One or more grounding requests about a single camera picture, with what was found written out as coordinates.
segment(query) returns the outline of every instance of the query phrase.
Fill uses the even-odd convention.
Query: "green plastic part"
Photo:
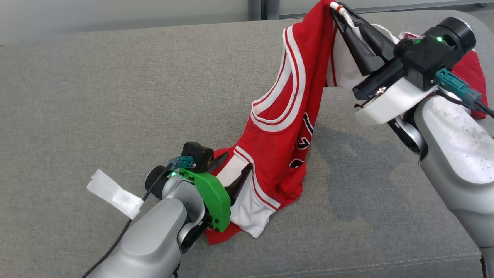
[[[194,173],[180,168],[182,178],[193,182],[212,217],[213,229],[224,232],[230,224],[230,196],[219,179],[210,173]]]

